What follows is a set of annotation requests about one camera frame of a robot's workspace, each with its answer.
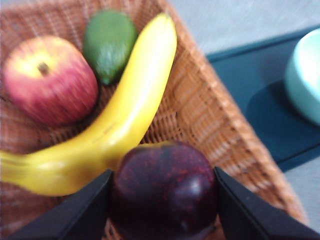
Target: apple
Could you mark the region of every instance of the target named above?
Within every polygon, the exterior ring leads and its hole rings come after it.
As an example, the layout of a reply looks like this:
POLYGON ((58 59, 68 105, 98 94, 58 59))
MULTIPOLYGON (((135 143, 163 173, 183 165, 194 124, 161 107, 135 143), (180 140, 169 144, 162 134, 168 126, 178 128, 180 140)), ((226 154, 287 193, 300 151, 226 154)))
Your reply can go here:
POLYGON ((14 104, 48 126, 77 122, 98 97, 98 83, 77 48, 45 35, 20 43, 3 68, 4 88, 14 104))

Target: fruit basket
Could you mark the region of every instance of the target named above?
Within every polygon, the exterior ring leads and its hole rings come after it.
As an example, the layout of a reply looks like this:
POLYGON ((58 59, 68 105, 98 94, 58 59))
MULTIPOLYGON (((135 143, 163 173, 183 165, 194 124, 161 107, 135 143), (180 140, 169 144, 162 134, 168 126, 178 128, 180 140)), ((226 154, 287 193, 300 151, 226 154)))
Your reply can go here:
MULTIPOLYGON (((100 9, 125 12, 138 31, 160 12, 169 13, 175 23, 178 46, 173 67, 160 107, 142 142, 190 143, 206 155, 212 166, 223 168, 267 202, 306 223, 290 185, 165 0, 41 0, 9 6, 1 10, 1 69, 9 52, 34 36, 59 36, 81 49, 87 22, 100 9)), ((116 85, 102 87, 98 104, 85 120, 68 127, 47 127, 19 111, 2 86, 1 82, 1 149, 14 153, 30 153, 77 135, 97 117, 116 89, 116 85)), ((32 194, 1 182, 1 237, 64 199, 32 194)), ((224 239, 219 220, 214 225, 208 239, 224 239)), ((110 222, 105 232, 105 238, 119 239, 110 222)))

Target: banana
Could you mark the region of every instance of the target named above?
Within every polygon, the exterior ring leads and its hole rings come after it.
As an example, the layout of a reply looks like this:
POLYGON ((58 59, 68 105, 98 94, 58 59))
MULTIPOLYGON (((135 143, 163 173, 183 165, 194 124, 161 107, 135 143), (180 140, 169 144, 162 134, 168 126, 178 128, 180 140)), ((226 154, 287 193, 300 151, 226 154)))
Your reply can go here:
POLYGON ((82 133, 30 154, 0 151, 1 180, 33 193, 75 193, 145 135, 161 102, 177 48, 172 19, 158 14, 142 30, 109 103, 82 133))

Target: gray floor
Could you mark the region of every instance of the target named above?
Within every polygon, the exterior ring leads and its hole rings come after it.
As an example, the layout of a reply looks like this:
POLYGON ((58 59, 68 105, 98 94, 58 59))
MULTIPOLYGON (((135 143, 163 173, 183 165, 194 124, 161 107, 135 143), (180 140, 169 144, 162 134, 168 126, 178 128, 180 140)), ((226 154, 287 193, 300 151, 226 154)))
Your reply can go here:
MULTIPOLYGON (((25 0, 1 0, 2 6, 25 0)), ((320 0, 169 0, 207 55, 320 24, 320 0)), ((320 157, 285 173, 320 232, 320 157)))

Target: dark red plum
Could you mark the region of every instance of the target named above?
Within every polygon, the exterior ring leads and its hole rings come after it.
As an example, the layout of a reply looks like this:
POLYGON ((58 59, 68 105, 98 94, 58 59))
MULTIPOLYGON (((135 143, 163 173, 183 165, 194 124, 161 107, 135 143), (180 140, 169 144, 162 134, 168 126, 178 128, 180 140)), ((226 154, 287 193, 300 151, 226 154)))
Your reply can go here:
POLYGON ((110 218, 125 240, 201 240, 217 216, 206 157, 182 142, 138 146, 113 177, 110 218))

